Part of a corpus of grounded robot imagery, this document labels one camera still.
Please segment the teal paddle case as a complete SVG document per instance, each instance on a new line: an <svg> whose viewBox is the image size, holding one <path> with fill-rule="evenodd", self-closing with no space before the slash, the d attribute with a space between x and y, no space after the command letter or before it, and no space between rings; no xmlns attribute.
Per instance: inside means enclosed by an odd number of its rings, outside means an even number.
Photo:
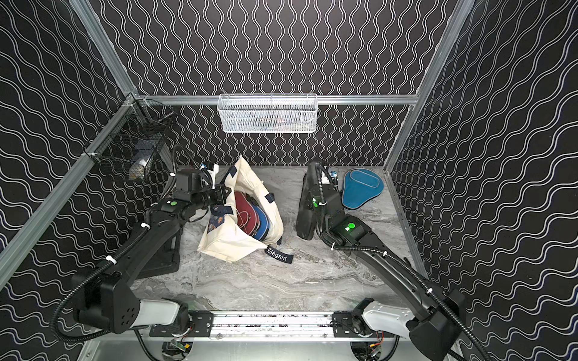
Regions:
<svg viewBox="0 0 578 361"><path fill-rule="evenodd" d="M359 209L380 196L384 189L384 181L374 171L365 168L351 169L343 179L342 204L349 210Z"/></svg>

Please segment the blue paddle case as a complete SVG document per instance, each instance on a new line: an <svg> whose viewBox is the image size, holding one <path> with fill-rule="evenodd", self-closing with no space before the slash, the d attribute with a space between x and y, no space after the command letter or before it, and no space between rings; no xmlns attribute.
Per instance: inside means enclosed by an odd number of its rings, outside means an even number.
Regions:
<svg viewBox="0 0 578 361"><path fill-rule="evenodd" d="M254 205L253 208L258 217L258 225L254 233L254 238L262 242L269 233L269 218L258 205Z"/></svg>

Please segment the cream canvas tote bag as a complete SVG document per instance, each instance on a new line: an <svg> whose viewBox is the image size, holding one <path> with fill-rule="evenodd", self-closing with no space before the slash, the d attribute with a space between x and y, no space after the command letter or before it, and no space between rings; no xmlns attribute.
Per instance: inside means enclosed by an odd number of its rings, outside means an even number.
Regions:
<svg viewBox="0 0 578 361"><path fill-rule="evenodd" d="M294 256L275 247L281 244L284 225L275 201L248 162L240 157L221 179L231 190L223 205L209 208L209 223L197 250L233 263L262 250L281 263L293 263Z"/></svg>

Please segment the maroon paddle case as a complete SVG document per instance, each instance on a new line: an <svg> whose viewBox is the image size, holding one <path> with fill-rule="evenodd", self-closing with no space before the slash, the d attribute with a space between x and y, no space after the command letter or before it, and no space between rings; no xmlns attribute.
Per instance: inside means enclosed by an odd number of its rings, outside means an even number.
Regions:
<svg viewBox="0 0 578 361"><path fill-rule="evenodd" d="M234 193L237 210L237 226L247 235L254 236L258 225L258 217L253 205L248 201L244 193Z"/></svg>

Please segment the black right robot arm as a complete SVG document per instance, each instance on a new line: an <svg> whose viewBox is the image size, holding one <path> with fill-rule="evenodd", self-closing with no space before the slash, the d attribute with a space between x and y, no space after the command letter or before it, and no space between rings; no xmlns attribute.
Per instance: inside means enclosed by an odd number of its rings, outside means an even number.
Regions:
<svg viewBox="0 0 578 361"><path fill-rule="evenodd" d="M356 257L406 302L406 308L387 309L365 299L352 312L352 326L362 335L384 331L409 339L429 360L456 356L460 336L474 345L484 360L491 357L481 340L465 324L465 296L445 294L389 249L360 218L346 213L333 181L324 183L308 171L303 179L297 234L318 236L333 251Z"/></svg>

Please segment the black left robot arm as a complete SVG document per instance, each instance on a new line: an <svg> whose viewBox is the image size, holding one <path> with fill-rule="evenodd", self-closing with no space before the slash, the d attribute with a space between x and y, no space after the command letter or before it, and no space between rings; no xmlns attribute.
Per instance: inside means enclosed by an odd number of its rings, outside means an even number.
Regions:
<svg viewBox="0 0 578 361"><path fill-rule="evenodd" d="M79 343L150 325L171 326L177 333L188 331L191 321L185 304L140 299L131 286L159 249L179 236L198 210L207 211L226 202L231 190L215 182L217 173L214 164L178 167L174 190L147 211L129 240L96 267L72 276L72 289L51 317L50 330L56 340ZM79 336L64 333L59 319L68 306L76 322L97 331Z"/></svg>

